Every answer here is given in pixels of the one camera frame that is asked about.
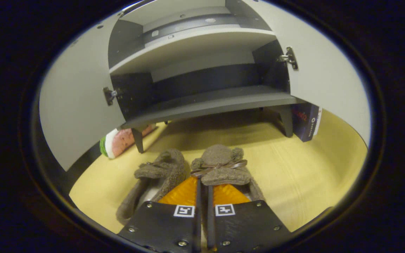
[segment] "blue book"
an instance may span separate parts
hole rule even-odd
[[[302,142],[310,141],[318,132],[322,109],[311,103],[292,104],[293,132]]]

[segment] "cabinet door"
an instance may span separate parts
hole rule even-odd
[[[350,124],[369,144],[370,108],[360,74],[323,33],[288,11],[259,0],[243,0],[275,33],[282,49],[290,46],[299,70],[288,64],[291,95],[316,104]]]
[[[43,80],[40,122],[49,148],[65,170],[125,122],[117,100],[108,106],[103,95],[104,87],[113,90],[108,43],[118,18],[116,13],[90,27],[61,52]]]

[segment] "metal hinge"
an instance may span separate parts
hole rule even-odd
[[[288,62],[291,64],[291,67],[293,67],[294,70],[298,69],[298,63],[296,62],[295,53],[293,52],[293,49],[290,46],[287,47],[287,53],[284,56],[279,56],[276,61]]]
[[[108,106],[114,104],[113,99],[118,96],[118,91],[111,91],[108,87],[103,88],[104,96],[106,97],[106,102]]]

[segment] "gray shelf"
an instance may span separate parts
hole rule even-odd
[[[141,128],[147,124],[180,118],[304,102],[288,92],[265,85],[229,88],[152,105],[120,128]]]

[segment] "screw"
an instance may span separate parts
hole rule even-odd
[[[177,243],[177,245],[179,245],[181,247],[185,247],[185,246],[187,246],[187,244],[188,243],[186,241],[180,241],[180,242]]]

